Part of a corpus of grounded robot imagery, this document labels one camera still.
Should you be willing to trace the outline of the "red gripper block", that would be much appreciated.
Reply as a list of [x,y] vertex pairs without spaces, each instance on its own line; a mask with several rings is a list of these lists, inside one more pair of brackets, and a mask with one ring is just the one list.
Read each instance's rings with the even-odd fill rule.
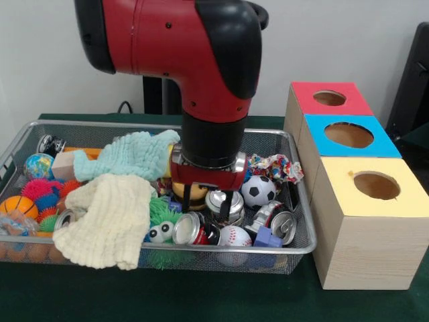
[[173,182],[184,184],[182,211],[190,207],[192,184],[212,187],[225,191],[223,201],[223,221],[229,224],[233,191],[241,188],[247,171],[247,159],[244,152],[238,152],[235,161],[226,168],[201,168],[184,158],[182,145],[174,144],[170,152],[170,174]]

